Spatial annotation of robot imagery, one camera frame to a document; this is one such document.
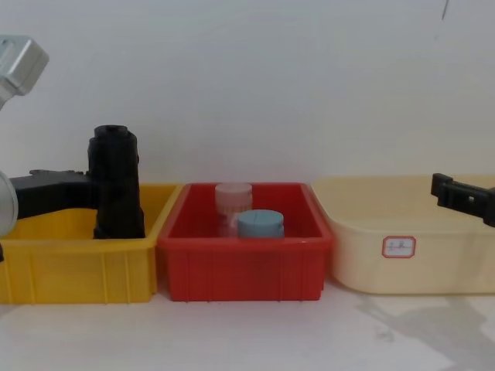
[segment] black bracket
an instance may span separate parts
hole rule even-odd
[[[433,174],[432,195],[438,197],[437,205],[483,218],[489,226],[495,226],[495,189],[485,189],[456,182],[443,174]]]

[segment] black object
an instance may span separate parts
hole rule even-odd
[[[138,147],[125,126],[94,129],[88,148],[89,171],[33,170],[11,179],[19,219],[63,209],[97,209],[94,238],[143,238],[139,202]]]
[[[438,205],[461,213],[483,218],[495,226],[495,189],[485,189],[454,181],[443,174],[433,174],[432,195],[439,198]]]

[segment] plastic bin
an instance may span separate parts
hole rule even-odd
[[[146,238],[93,240],[96,211],[20,220],[2,240],[0,303],[132,303],[156,292],[156,239],[178,185],[143,185]]]
[[[174,301],[318,300],[328,226],[307,185],[253,184],[253,207],[284,214],[285,238],[218,236],[215,184],[184,187],[159,236]]]
[[[455,176],[483,188],[495,176]],[[437,206],[432,177],[348,177],[312,184],[336,237],[333,275],[373,294],[495,293],[495,228]]]

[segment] label sticker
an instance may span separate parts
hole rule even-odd
[[[384,238],[381,254],[384,257],[407,259],[416,251],[416,239],[412,236],[388,236]]]

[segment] red plastic bin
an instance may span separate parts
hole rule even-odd
[[[332,236],[309,187],[253,184],[253,207],[279,211],[283,239],[219,237],[215,184],[186,185],[159,236],[159,276],[174,301],[318,300]]]

